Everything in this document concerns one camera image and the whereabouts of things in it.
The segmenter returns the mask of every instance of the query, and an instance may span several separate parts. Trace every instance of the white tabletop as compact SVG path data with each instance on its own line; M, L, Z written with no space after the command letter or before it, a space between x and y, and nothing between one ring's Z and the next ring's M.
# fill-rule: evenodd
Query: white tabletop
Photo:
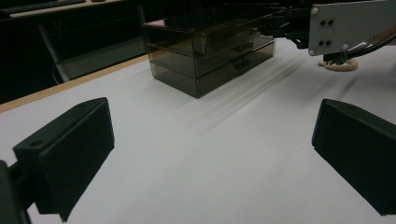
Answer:
M116 147L68 223L381 224L311 145L330 98L396 123L396 47L336 73L283 39L276 56L201 99L155 80L142 62L0 114L0 159L64 111L109 100ZM36 223L58 216L29 214Z

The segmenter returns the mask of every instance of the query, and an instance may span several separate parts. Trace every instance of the white table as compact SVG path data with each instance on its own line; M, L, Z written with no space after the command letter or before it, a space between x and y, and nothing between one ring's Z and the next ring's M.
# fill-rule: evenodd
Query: white table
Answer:
M109 100L116 147L68 223L382 224L311 145L330 98L396 123L396 47L358 59L359 70L317 66L287 40L276 56L201 99L152 78L144 61L0 114L0 159L80 102ZM61 223L39 215L37 223Z

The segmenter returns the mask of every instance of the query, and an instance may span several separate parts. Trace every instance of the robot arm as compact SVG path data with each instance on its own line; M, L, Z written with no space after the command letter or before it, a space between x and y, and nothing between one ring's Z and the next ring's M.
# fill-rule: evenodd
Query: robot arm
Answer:
M395 39L396 33L370 43L377 34L396 24L396 0L344 1L315 4L300 0L262 21L264 35L286 37L311 56L341 64L370 53Z

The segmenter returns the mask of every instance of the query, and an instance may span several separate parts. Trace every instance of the mounting hole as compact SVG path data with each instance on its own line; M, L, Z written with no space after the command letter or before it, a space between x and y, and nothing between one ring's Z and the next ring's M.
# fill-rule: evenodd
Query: mounting hole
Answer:
M38 146L40 146L41 144L43 144L43 141L37 140L37 141L34 141L33 143L31 143L29 146L30 146L30 147L38 147Z

